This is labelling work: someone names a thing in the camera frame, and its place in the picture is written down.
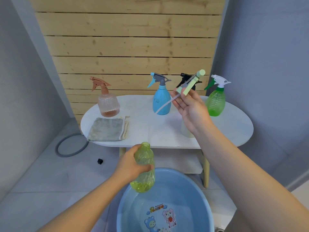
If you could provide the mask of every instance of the blue basin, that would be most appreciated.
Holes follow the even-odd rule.
[[[137,193],[128,186],[117,213],[117,232],[214,232],[210,206],[186,175],[155,169],[154,186]]]

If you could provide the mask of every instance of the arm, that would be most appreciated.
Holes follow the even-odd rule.
[[[134,153],[139,146],[133,146],[120,157],[116,170],[109,179],[60,213],[39,231],[90,231],[122,187],[136,179],[140,173],[153,169],[150,164],[136,163]]]
[[[253,231],[309,231],[309,211],[214,126],[195,91],[173,104]]]

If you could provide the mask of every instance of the blue cartoon bear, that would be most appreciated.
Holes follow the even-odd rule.
[[[160,231],[160,229],[158,229],[156,226],[155,226],[155,217],[152,216],[152,217],[149,217],[148,219],[146,219],[144,221],[146,227],[148,228],[148,232],[158,232]]]

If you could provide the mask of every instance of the pink cartoon bear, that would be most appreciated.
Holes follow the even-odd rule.
[[[171,208],[163,211],[162,215],[164,216],[166,223],[168,223],[168,228],[172,228],[176,225],[175,214]]]

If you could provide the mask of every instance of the folded gray towel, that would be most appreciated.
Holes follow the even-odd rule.
[[[125,118],[96,118],[90,128],[88,141],[120,141],[126,138],[129,122]]]

